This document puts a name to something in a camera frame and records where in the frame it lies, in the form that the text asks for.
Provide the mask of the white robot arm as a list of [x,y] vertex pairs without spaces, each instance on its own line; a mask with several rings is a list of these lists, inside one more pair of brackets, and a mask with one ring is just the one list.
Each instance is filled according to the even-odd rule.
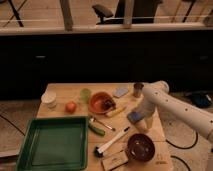
[[213,113],[172,97],[165,81],[143,83],[142,95],[135,108],[142,117],[150,117],[156,106],[162,107],[213,144]]

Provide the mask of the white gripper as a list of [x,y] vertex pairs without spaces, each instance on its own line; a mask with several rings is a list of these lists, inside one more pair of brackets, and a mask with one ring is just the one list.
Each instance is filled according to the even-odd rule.
[[143,99],[135,108],[135,111],[141,114],[145,118],[135,124],[136,129],[139,132],[146,132],[147,129],[151,129],[153,126],[153,114],[155,112],[156,105],[147,99]]

